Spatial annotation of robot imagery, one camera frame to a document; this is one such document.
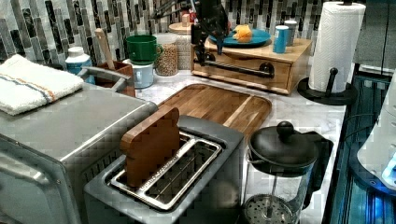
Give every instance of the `spice jar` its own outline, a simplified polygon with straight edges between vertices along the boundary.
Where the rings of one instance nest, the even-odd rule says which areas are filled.
[[[159,76],[173,76],[177,74],[177,35],[157,34],[157,44],[163,47],[161,54],[155,61],[155,71]]]

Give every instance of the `striped towel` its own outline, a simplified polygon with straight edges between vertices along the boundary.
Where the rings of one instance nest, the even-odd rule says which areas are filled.
[[[0,65],[0,110],[14,116],[50,104],[82,84],[80,77],[16,54]]]

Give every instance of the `glass jar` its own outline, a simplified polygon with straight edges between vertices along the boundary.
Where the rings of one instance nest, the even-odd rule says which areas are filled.
[[[162,45],[163,53],[155,61],[155,71],[159,76],[177,74],[177,35],[157,34],[157,43]]]
[[[191,70],[191,25],[173,23],[169,25],[169,32],[177,35],[178,69]]]

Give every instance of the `wooden drawer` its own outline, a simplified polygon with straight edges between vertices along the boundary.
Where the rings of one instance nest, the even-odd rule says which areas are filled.
[[[196,76],[209,77],[216,80],[235,83],[266,91],[290,94],[297,83],[307,74],[308,58],[311,47],[310,40],[297,41],[296,47],[289,47],[284,55],[274,54],[271,46],[255,49],[223,49],[218,55],[206,41],[206,52],[212,53],[217,63],[229,64],[241,68],[260,71],[262,63],[270,63],[275,70],[274,78],[247,75],[243,72],[229,71],[214,66],[201,66],[194,63],[191,55],[191,72]]]
[[[257,71],[260,70],[259,68],[262,63],[270,63],[274,67],[275,76],[274,78],[268,78],[246,75],[240,72],[228,71],[212,66],[201,66],[198,63],[194,64],[194,71],[200,71],[206,74],[216,74],[219,77],[223,77],[224,80],[227,79],[228,81],[239,82],[240,84],[252,87],[254,87],[255,85],[266,85],[280,89],[286,89],[287,87],[290,72],[289,63],[279,63],[263,59],[244,58],[227,53],[218,55],[214,50],[210,50],[210,52],[215,55],[217,63],[232,64],[234,66],[254,69]]]

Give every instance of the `paper towel holder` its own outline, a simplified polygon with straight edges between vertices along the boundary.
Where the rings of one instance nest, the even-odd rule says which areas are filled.
[[[309,88],[309,77],[300,81],[297,91],[306,99],[323,105],[352,105],[358,97],[358,90],[350,83],[346,84],[346,89],[342,92],[332,92],[337,68],[330,69],[329,82],[326,91],[315,91]]]

